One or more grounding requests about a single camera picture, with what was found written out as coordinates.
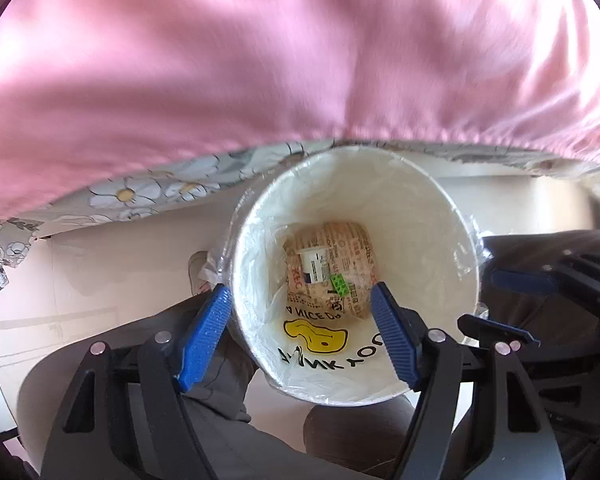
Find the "tile floor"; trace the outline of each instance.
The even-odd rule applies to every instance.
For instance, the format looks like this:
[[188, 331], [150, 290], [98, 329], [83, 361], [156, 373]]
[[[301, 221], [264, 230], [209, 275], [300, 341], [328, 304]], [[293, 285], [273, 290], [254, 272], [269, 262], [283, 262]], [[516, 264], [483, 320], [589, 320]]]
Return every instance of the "tile floor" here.
[[[507, 168], [462, 166], [416, 155], [460, 211], [494, 234], [590, 228], [576, 185]], [[18, 390], [33, 366], [68, 343], [145, 317], [190, 295], [187, 261], [221, 237], [240, 190], [204, 205], [130, 223], [37, 240], [0, 294], [0, 387], [16, 420]], [[311, 405], [277, 393], [261, 374], [246, 403], [253, 424], [304, 450]]]

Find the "green label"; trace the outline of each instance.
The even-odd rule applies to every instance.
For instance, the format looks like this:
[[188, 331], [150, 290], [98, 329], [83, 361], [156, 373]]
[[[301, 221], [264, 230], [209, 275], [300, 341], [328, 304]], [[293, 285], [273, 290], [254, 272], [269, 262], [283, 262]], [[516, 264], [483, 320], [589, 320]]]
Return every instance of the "green label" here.
[[331, 285], [333, 285], [333, 288], [336, 289], [338, 296], [340, 296], [341, 298], [348, 296], [350, 293], [349, 285], [347, 285], [347, 282], [344, 281], [342, 274], [332, 274]]

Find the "metal screw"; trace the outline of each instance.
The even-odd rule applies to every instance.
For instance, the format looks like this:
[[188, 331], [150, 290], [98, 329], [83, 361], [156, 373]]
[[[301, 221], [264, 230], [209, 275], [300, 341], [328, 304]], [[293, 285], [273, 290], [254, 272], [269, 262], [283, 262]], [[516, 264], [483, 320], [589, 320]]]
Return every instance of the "metal screw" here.
[[442, 330], [438, 330], [434, 328], [433, 330], [429, 330], [427, 334], [429, 339], [431, 339], [434, 343], [442, 343], [446, 340], [446, 334], [442, 332]]
[[511, 353], [511, 347], [504, 341], [498, 341], [494, 345], [494, 348], [496, 349], [496, 352], [500, 355], [509, 355]]
[[164, 345], [171, 341], [171, 332], [168, 330], [160, 330], [160, 332], [155, 335], [154, 339], [158, 344]]
[[89, 348], [89, 352], [91, 352], [92, 355], [100, 355], [106, 349], [107, 345], [105, 345], [102, 341], [97, 341], [91, 345], [91, 348]]

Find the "yellow smiley face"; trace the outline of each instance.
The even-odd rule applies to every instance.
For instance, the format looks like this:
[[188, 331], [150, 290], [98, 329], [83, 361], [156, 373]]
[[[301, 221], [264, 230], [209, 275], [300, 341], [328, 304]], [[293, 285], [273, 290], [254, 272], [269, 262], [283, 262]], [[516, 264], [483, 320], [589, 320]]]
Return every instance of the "yellow smiley face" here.
[[285, 333], [293, 338], [302, 336], [306, 342], [306, 349], [315, 354], [339, 352], [346, 345], [349, 335], [344, 329], [332, 330], [324, 326], [315, 326], [306, 319], [285, 321]]

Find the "pink satin cloth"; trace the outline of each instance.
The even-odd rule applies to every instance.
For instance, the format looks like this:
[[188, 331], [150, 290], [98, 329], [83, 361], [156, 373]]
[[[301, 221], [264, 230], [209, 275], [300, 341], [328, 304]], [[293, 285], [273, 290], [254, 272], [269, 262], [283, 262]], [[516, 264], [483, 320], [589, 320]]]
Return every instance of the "pink satin cloth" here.
[[299, 139], [600, 163], [593, 0], [13, 0], [0, 218], [113, 175]]

